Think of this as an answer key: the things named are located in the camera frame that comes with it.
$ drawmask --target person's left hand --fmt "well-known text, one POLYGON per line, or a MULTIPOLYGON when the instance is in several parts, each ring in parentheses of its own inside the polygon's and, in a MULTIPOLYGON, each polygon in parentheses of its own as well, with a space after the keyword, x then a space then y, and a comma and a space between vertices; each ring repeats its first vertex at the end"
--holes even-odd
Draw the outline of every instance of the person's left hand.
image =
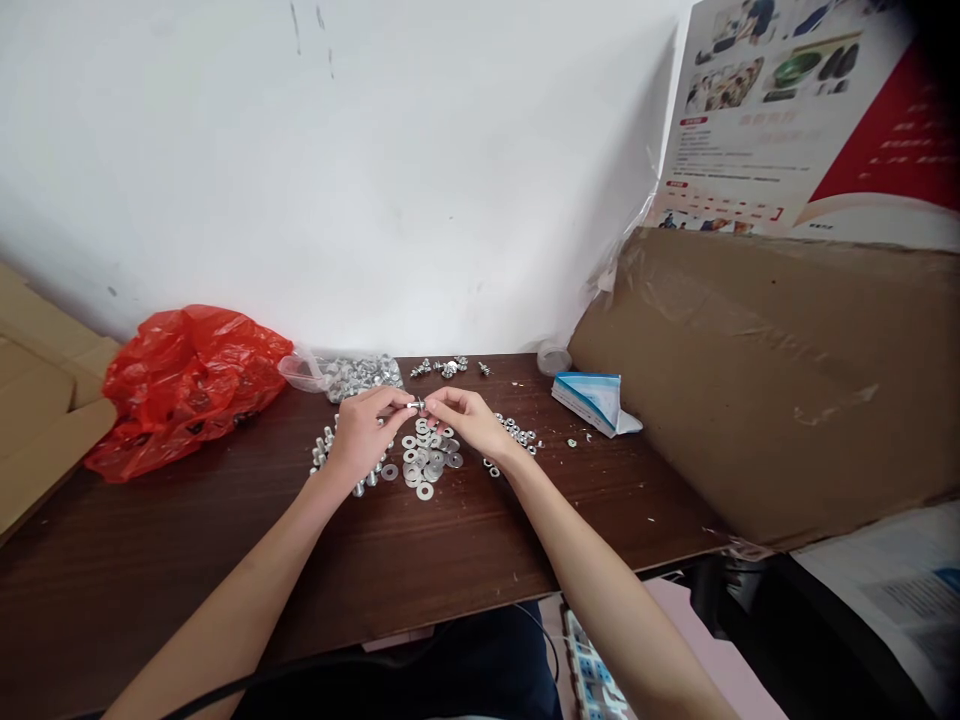
POLYGON ((417 414, 405 405, 416 400, 395 387, 375 387, 340 403, 337 435, 324 466, 325 475, 353 487, 380 462, 400 426, 417 414), (377 415, 388 407, 397 411, 380 425, 377 415))

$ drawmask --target flat washer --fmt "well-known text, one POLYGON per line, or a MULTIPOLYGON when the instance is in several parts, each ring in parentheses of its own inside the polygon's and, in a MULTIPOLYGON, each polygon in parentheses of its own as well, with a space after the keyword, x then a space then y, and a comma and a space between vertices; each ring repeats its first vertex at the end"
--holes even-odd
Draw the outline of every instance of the flat washer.
POLYGON ((423 475, 420 473, 420 468, 416 465, 403 466, 403 482, 407 487, 416 487, 422 480, 423 475))

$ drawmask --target hand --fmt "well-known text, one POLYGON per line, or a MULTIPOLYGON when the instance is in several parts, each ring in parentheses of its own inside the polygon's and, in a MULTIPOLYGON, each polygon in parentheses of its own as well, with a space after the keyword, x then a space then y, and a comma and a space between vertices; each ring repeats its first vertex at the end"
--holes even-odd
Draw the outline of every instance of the hand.
POLYGON ((375 387, 340 403, 337 436, 330 448, 325 474, 343 478, 353 487, 373 470, 405 421, 416 415, 404 407, 416 400, 395 387, 375 387), (388 407, 398 408, 381 426, 377 415, 388 407))
POLYGON ((428 395, 424 402, 430 416, 428 425, 433 427, 439 421, 440 432, 449 425, 489 460, 499 462, 519 447, 479 393, 447 386, 428 395))

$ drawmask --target white wall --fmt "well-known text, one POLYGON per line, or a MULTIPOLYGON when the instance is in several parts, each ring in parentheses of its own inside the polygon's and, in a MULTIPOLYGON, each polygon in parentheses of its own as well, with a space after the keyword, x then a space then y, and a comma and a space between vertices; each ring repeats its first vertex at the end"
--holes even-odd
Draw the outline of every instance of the white wall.
POLYGON ((7 0, 0 260, 120 339, 194 302, 397 354, 569 333, 691 2, 294 0, 298 50, 288 0, 7 0))

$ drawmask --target plastic bag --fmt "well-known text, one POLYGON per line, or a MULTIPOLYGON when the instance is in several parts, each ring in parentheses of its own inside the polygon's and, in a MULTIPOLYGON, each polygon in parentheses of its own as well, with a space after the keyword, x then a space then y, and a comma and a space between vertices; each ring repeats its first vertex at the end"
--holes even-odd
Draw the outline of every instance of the plastic bag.
POLYGON ((150 316, 107 369, 113 430, 84 464, 126 482, 226 435, 283 389, 293 343, 246 315, 189 305, 150 316))
POLYGON ((377 385, 403 388, 397 361, 387 354, 344 353, 316 350, 302 345, 280 360, 280 374, 297 390, 325 392, 332 403, 377 385))

